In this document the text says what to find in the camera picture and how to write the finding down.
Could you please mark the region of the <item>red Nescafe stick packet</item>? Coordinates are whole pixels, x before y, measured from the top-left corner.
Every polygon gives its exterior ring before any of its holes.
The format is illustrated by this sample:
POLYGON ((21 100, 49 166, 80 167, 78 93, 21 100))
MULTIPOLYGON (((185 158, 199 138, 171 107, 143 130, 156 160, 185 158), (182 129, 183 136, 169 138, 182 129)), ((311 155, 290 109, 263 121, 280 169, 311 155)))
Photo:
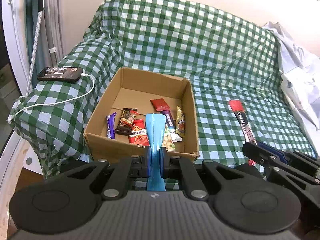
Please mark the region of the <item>red Nescafe stick packet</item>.
POLYGON ((247 114, 240 100, 229 100, 229 105, 236 116, 241 130, 245 137, 245 142, 253 142, 257 145, 257 141, 253 135, 251 125, 249 123, 247 114))

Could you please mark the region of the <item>sachima snack pack green label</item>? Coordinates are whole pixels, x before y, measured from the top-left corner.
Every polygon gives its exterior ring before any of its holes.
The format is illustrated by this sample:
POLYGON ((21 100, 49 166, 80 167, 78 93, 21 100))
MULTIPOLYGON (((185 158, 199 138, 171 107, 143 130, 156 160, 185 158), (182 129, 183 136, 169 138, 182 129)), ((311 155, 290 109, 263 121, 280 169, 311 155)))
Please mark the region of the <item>sachima snack pack green label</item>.
POLYGON ((164 128, 164 136, 162 146, 167 149, 167 151, 175 151, 175 145, 171 137, 171 133, 167 126, 164 128))

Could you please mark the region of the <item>red snack packet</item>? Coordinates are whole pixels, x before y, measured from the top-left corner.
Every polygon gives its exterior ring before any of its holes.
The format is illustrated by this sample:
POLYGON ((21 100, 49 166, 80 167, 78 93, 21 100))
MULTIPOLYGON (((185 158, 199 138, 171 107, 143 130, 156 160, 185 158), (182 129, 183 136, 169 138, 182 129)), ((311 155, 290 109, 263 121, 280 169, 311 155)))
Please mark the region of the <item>red snack packet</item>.
POLYGON ((144 119, 136 119, 132 125, 132 134, 129 135, 129 142, 140 146, 149 146, 144 119))

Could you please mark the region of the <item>purple Milka chocolate bar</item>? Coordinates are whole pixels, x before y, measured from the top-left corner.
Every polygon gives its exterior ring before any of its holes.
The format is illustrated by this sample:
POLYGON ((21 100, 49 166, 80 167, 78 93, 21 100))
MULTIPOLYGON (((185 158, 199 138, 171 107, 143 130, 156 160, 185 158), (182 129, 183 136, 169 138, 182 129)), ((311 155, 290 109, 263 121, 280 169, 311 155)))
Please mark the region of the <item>purple Milka chocolate bar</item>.
POLYGON ((116 119, 116 114, 117 113, 114 112, 106 117, 106 126, 107 126, 106 137, 108 139, 115 139, 114 123, 116 119))

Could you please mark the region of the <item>dark brown chocolate bar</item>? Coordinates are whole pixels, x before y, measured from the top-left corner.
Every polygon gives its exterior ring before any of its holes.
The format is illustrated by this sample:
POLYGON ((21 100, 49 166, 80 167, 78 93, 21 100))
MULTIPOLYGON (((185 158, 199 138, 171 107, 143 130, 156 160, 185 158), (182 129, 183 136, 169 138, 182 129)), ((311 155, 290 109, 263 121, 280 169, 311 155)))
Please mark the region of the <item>dark brown chocolate bar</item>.
POLYGON ((132 126, 137 115, 136 108, 123 108, 115 132, 121 135, 132 135, 132 126))

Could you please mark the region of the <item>purple white stick packet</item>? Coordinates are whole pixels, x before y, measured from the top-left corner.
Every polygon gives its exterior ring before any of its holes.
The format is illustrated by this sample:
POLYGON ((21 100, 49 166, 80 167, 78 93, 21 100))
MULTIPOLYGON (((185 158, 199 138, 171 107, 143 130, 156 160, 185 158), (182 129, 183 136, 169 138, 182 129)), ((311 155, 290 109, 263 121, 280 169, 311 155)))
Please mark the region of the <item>purple white stick packet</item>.
POLYGON ((161 114, 165 115, 166 117, 166 123, 168 125, 168 129, 173 142, 181 142, 182 138, 176 133, 176 126, 170 110, 161 111, 161 114))

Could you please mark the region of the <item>yellow wafer bar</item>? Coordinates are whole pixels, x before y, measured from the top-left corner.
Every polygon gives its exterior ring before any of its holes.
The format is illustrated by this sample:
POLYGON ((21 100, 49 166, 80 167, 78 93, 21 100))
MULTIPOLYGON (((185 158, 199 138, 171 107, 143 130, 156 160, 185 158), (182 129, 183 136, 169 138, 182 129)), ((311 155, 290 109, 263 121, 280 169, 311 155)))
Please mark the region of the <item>yellow wafer bar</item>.
POLYGON ((184 138, 185 134, 185 117, 181 107, 176 106, 177 118, 176 118, 176 133, 184 138))

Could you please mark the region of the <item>light blue stick packet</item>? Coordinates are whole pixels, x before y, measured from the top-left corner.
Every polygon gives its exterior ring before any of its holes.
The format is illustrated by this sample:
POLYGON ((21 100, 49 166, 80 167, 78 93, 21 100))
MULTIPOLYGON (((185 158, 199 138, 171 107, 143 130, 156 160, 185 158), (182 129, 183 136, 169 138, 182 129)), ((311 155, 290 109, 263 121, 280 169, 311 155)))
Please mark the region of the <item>light blue stick packet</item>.
POLYGON ((147 114, 145 121, 151 159, 147 190, 165 191, 165 182, 161 177, 161 154, 159 152, 163 144, 165 116, 162 114, 147 114))

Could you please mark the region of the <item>small red orange candy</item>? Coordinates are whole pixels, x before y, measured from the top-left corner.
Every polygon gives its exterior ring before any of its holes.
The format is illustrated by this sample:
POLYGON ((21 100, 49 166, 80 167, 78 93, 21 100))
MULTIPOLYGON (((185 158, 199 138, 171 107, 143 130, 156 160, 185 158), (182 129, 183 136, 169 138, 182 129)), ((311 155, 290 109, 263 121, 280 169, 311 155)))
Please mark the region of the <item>small red orange candy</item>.
POLYGON ((164 101, 163 98, 160 99, 152 99, 150 100, 153 108, 155 109, 155 111, 157 112, 161 112, 161 111, 167 111, 170 109, 169 105, 164 101))

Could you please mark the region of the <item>open cardboard box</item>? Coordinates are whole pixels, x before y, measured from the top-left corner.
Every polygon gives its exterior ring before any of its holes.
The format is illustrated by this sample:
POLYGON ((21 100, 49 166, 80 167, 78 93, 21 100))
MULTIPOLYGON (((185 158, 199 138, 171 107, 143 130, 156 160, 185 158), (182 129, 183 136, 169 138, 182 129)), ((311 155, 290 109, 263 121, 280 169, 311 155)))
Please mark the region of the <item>open cardboard box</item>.
POLYGON ((108 139, 106 117, 116 113, 119 122, 124 108, 135 108, 138 118, 155 113, 152 99, 163 98, 169 105, 173 117, 176 108, 185 114, 185 135, 175 144, 173 155, 186 157, 192 161, 199 157, 199 136, 193 89, 188 79, 144 70, 120 68, 112 78, 84 131, 84 137, 94 160, 107 159, 115 163, 127 155, 141 155, 144 146, 129 142, 126 135, 116 135, 108 139))

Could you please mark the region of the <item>white rumpled cloth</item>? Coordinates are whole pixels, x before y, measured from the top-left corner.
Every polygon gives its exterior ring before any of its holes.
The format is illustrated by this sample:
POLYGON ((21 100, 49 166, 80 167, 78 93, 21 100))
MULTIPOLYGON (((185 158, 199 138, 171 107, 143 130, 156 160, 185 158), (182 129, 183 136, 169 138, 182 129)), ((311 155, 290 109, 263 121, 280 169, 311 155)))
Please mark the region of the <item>white rumpled cloth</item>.
POLYGON ((300 47, 279 24, 263 26, 276 38, 281 90, 293 116, 316 152, 319 152, 319 57, 300 47))

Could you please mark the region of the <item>green white checkered sofa cover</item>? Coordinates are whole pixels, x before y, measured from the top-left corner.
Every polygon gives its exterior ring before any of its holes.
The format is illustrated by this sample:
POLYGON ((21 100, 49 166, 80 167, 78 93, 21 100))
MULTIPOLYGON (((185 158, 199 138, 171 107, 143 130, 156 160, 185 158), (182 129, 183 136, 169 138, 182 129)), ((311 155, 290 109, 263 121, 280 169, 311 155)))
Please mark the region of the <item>green white checkered sofa cover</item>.
POLYGON ((8 123, 33 147, 45 178, 59 174, 69 158, 90 161, 84 130, 112 77, 129 67, 190 81, 197 162, 247 161, 231 99, 242 102, 258 140, 315 156, 281 90, 278 49, 269 31, 204 4, 105 0, 82 41, 58 64, 81 67, 86 76, 76 83, 39 82, 14 103, 8 123))

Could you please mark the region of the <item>black smartphone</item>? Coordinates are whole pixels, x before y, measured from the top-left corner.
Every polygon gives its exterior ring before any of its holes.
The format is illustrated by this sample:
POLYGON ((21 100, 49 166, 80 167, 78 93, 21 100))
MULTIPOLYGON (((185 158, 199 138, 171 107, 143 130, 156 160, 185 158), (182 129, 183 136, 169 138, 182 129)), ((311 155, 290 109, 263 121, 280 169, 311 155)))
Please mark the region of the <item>black smartphone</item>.
POLYGON ((59 81, 75 83, 81 77, 83 69, 80 67, 47 67, 37 76, 38 81, 59 81))

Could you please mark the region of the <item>grey curtain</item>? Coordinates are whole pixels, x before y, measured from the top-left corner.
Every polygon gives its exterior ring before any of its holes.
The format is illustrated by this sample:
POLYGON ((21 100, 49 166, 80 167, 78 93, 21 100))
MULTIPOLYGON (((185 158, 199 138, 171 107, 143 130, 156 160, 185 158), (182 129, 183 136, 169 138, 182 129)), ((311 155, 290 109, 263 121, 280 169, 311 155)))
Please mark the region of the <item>grey curtain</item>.
POLYGON ((48 53, 52 65, 57 64, 65 55, 65 45, 63 44, 62 34, 62 12, 61 0, 44 0, 44 31, 48 53))

